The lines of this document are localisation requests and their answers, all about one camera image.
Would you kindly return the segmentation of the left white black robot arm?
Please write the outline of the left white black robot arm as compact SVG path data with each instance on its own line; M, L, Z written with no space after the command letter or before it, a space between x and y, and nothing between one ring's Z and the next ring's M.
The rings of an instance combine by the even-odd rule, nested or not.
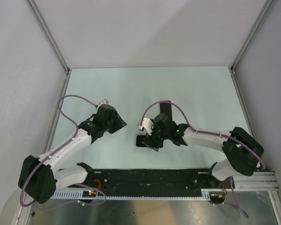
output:
M57 190L68 186L82 184L90 187L95 180L90 166L83 162L67 169L62 169L61 166L101 138L105 132L113 134L126 125L113 106L102 104L97 107L95 114L76 126L75 132L60 146L38 157L26 157L18 181L21 206L28 206L23 201L24 194L43 204Z

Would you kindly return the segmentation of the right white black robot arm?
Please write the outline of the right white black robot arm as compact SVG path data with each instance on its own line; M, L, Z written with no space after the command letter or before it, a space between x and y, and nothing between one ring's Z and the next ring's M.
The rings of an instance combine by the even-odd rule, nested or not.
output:
M264 152L263 147L240 127L231 131L205 131L191 128L188 124L176 124L164 113L154 119L141 119L139 130L146 132L143 144L155 151L169 140L176 146L202 146L224 153L226 158L215 162L208 172L207 182L213 188L218 188L231 176L252 176L257 165L261 164Z

